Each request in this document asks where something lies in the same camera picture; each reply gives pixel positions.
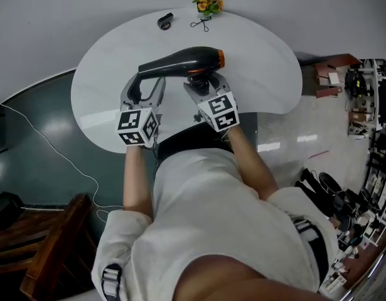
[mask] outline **green floor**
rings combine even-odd
[[[6,102],[25,114],[56,149],[84,173],[96,178],[101,205],[121,204],[124,154],[108,152],[93,144],[74,119],[70,90],[73,73],[43,83]],[[25,204],[67,204],[78,193],[95,192],[96,184],[78,173],[38,135],[26,120],[0,106],[0,193],[17,194]],[[240,116],[241,125],[255,145],[256,114]],[[149,182],[153,185],[155,157],[146,151]],[[92,224],[99,234],[103,223],[93,213]]]

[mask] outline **hair dryer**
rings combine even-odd
[[[138,67],[127,96],[135,104],[141,101],[140,84],[144,79],[159,77],[187,77],[200,95],[208,93],[208,77],[225,66],[223,51],[211,47],[191,47]]]

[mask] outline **white table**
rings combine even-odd
[[[169,30],[156,22],[172,12]],[[240,113],[285,114],[299,102],[302,78],[292,50],[259,24],[223,12],[206,25],[191,28],[199,21],[194,8],[164,10],[133,19],[99,39],[82,58],[72,84],[72,108],[77,124],[96,145],[111,152],[125,153],[115,133],[115,113],[120,94],[138,66],[192,46],[222,49],[225,68],[219,70],[229,82]],[[162,114],[159,139],[162,141],[195,124],[198,110],[183,88],[185,78],[166,78],[166,91],[159,108]],[[143,97],[155,80],[143,81]]]

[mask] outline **yellow flower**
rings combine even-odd
[[[199,4],[197,4],[197,8],[200,11],[204,11],[206,9],[206,3],[199,3]]]

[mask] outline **wooden chair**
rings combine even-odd
[[[94,287],[96,245],[85,227],[90,209],[89,197],[78,194],[64,211],[26,210],[0,232],[1,299],[48,301]]]

